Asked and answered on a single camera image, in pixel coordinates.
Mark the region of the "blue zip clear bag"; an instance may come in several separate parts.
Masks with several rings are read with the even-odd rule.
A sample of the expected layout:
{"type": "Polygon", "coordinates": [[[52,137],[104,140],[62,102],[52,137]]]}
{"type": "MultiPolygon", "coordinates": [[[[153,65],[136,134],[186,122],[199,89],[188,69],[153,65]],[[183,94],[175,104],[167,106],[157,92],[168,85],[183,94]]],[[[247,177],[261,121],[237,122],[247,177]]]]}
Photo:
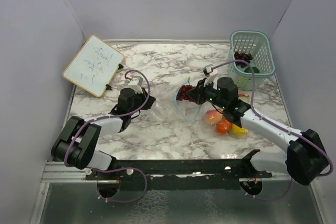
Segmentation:
{"type": "Polygon", "coordinates": [[[188,100],[177,100],[177,93],[182,86],[191,85],[191,78],[187,77],[173,84],[158,84],[151,91],[156,98],[149,115],[160,122],[185,121],[194,122],[201,112],[201,106],[188,100]]]}

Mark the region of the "orange zip clear bag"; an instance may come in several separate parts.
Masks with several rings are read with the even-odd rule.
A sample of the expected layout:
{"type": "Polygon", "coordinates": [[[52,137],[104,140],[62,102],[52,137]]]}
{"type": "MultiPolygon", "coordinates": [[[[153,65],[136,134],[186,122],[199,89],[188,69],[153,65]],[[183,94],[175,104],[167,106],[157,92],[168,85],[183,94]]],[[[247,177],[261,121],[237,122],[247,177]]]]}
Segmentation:
{"type": "Polygon", "coordinates": [[[201,127],[204,132],[211,133],[219,137],[247,137],[249,131],[244,127],[239,127],[230,123],[223,115],[224,106],[215,105],[214,103],[205,102],[202,105],[201,127]]]}

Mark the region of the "dark green fake vegetable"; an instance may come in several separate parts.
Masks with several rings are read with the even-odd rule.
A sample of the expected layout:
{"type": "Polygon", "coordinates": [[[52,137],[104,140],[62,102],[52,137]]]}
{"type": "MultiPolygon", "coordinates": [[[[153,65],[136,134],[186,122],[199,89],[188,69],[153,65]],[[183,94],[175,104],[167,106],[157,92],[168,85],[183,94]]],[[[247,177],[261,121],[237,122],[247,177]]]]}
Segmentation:
{"type": "Polygon", "coordinates": [[[259,69],[257,67],[247,67],[245,70],[244,70],[245,73],[252,73],[254,72],[255,74],[257,73],[260,73],[259,69]]]}

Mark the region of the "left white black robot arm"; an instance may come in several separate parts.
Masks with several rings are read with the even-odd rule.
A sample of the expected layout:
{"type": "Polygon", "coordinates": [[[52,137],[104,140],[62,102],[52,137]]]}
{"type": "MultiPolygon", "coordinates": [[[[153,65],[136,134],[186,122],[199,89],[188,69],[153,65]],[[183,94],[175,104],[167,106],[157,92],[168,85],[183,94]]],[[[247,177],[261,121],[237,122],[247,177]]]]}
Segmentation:
{"type": "Polygon", "coordinates": [[[51,149],[52,157],[77,169],[97,169],[104,179],[112,178],[116,172],[112,163],[115,158],[96,150],[98,138],[123,132],[131,123],[133,114],[149,110],[155,101],[156,98],[145,89],[136,93],[131,88],[124,88],[108,115],[92,119],[72,116],[51,149]]]}

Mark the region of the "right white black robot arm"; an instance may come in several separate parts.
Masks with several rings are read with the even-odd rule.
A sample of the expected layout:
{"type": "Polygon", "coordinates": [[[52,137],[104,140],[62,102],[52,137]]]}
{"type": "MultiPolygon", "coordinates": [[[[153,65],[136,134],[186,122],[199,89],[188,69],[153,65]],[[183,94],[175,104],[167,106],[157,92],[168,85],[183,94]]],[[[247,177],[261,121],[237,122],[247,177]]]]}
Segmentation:
{"type": "Polygon", "coordinates": [[[216,83],[200,80],[196,86],[186,88],[183,97],[196,104],[209,102],[222,109],[226,120],[269,140],[281,151],[258,151],[241,164],[246,177],[262,171],[288,174],[302,185],[309,185],[327,167],[328,160],[319,135],[313,130],[296,130],[278,123],[239,98],[233,80],[222,77],[216,83]]]}

